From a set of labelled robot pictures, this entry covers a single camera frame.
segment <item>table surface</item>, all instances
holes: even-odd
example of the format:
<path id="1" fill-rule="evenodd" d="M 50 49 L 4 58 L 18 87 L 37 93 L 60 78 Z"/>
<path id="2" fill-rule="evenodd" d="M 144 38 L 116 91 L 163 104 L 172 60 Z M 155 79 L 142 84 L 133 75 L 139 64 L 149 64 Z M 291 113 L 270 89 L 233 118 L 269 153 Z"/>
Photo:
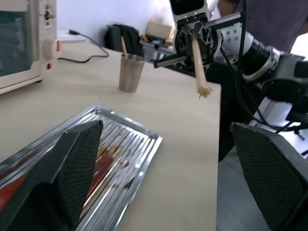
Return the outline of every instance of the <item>table surface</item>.
<path id="1" fill-rule="evenodd" d="M 87 43 L 63 45 L 63 57 L 100 54 Z M 214 231 L 220 85 L 199 99 L 195 78 L 145 64 L 134 94 L 117 89 L 120 53 L 87 64 L 59 61 L 43 82 L 0 95 L 0 161 L 83 109 L 101 104 L 163 137 L 121 231 Z"/>

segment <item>wooden skewer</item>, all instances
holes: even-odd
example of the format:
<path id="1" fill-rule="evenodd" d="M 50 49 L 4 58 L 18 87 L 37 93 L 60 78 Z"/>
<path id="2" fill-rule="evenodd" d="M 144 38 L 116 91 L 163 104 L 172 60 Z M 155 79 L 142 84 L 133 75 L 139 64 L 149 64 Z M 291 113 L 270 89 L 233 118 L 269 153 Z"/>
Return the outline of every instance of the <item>wooden skewer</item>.
<path id="1" fill-rule="evenodd" d="M 207 97 L 213 90 L 206 81 L 200 48 L 195 34 L 192 36 L 192 47 L 194 71 L 197 79 L 197 92 L 203 97 Z"/>
<path id="2" fill-rule="evenodd" d="M 122 41 L 122 48 L 123 48 L 124 56 L 125 56 L 125 58 L 127 58 L 128 54 L 127 54 L 126 45 L 125 45 L 125 41 L 124 41 L 123 36 L 121 37 L 121 41 Z"/>

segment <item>stainless steel cup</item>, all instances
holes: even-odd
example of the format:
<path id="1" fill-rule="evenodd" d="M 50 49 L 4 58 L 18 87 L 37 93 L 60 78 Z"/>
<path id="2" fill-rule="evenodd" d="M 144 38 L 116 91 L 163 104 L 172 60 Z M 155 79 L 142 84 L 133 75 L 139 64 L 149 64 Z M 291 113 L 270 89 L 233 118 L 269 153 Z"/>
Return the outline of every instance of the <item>stainless steel cup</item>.
<path id="1" fill-rule="evenodd" d="M 121 70 L 119 89 L 123 92 L 136 92 L 141 73 L 144 66 L 144 58 L 128 54 L 125 58 L 124 54 L 121 57 Z"/>

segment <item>toaster oven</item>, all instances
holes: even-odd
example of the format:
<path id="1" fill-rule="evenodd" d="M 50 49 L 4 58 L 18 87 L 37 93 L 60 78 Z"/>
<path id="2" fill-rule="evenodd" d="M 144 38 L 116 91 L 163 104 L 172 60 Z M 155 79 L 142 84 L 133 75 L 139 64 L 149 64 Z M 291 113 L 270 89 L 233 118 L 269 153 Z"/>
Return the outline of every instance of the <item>toaster oven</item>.
<path id="1" fill-rule="evenodd" d="M 0 94 L 39 82 L 54 67 L 56 0 L 0 0 Z"/>

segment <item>dark shirt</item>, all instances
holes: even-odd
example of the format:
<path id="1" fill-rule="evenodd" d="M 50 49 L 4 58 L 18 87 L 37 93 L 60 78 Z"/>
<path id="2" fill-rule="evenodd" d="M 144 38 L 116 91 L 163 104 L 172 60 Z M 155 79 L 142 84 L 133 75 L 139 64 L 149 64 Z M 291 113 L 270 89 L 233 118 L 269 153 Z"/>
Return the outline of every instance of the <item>dark shirt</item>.
<path id="1" fill-rule="evenodd" d="M 228 1 L 242 11 L 242 0 Z M 289 52 L 307 22 L 308 0 L 248 0 L 247 31 L 266 46 Z"/>

